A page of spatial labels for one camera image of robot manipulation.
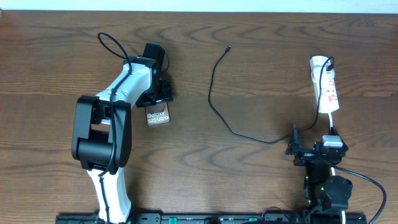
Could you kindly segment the Galaxy S25 Ultra smartphone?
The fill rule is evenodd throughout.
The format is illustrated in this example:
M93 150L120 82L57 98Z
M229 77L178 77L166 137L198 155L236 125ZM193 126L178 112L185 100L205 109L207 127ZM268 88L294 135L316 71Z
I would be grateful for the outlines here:
M146 106L146 119L149 126L155 126L170 122L170 113L167 103L158 103L153 106Z

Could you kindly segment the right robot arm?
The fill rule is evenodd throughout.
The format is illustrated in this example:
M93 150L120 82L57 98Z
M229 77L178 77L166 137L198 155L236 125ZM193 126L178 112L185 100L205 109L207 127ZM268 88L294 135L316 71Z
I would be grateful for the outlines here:
M308 208L301 212L303 223L346 222L344 212L348 209L353 184L333 174L331 167L341 162L347 150L335 128L312 148L306 148L300 145L299 131L293 127L286 154L294 155L294 165L304 166L306 170L304 197L308 199Z

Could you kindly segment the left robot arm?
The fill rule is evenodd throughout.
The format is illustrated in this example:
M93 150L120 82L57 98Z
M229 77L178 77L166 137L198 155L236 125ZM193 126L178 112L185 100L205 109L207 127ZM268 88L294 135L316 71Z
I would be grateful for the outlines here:
M133 106L172 101L168 80L161 76L167 54L126 58L121 73L95 96L76 103L72 156L93 181L99 203L97 221L133 223L133 205L126 189L124 168L132 148Z

